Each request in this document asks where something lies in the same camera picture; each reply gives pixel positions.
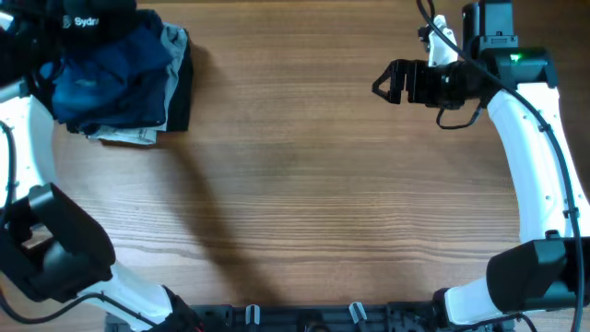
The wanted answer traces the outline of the black t-shirt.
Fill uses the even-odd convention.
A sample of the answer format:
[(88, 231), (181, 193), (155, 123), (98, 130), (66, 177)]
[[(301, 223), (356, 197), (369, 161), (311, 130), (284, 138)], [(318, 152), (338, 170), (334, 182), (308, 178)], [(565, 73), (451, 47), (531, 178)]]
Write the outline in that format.
[(135, 0), (59, 0), (60, 42), (66, 49), (96, 48), (116, 42), (141, 22)]

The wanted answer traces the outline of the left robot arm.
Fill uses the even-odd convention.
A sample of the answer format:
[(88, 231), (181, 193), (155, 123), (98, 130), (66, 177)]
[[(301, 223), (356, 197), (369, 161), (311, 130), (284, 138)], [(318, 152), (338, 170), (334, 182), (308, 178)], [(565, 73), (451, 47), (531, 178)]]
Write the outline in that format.
[(55, 184), (35, 184), (16, 196), (18, 144), (6, 137), (6, 196), (1, 208), (1, 270), (30, 300), (63, 306), (44, 317), (25, 317), (6, 299), (2, 310), (24, 325), (43, 324), (90, 301), (134, 331), (202, 331), (197, 313), (164, 286), (143, 282), (116, 262), (101, 225)]

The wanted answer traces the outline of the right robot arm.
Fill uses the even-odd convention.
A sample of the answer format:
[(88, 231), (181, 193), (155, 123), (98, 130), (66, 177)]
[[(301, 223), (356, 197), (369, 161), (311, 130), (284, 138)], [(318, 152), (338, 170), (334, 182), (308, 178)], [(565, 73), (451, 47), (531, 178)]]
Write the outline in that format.
[(462, 329), (570, 309), (580, 330), (589, 303), (589, 203), (570, 155), (549, 54), (491, 48), (459, 60), (396, 59), (373, 82), (385, 101), (456, 110), (475, 99), (494, 124), (513, 179), (520, 243), (493, 256), (485, 274), (441, 290), (436, 324)]

